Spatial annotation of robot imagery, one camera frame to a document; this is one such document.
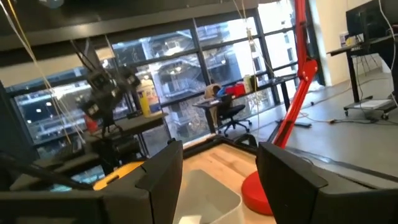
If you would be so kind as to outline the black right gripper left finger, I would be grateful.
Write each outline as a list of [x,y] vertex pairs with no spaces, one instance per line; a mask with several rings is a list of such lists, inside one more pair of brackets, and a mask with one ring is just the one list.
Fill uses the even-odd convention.
[[172,223],[182,181],[183,146],[172,140],[104,188],[103,223]]

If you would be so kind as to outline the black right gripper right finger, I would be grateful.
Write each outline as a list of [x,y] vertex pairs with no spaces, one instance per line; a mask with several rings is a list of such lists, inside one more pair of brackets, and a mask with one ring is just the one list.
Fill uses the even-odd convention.
[[259,144],[256,165],[277,223],[397,224],[397,189],[377,189],[268,142]]

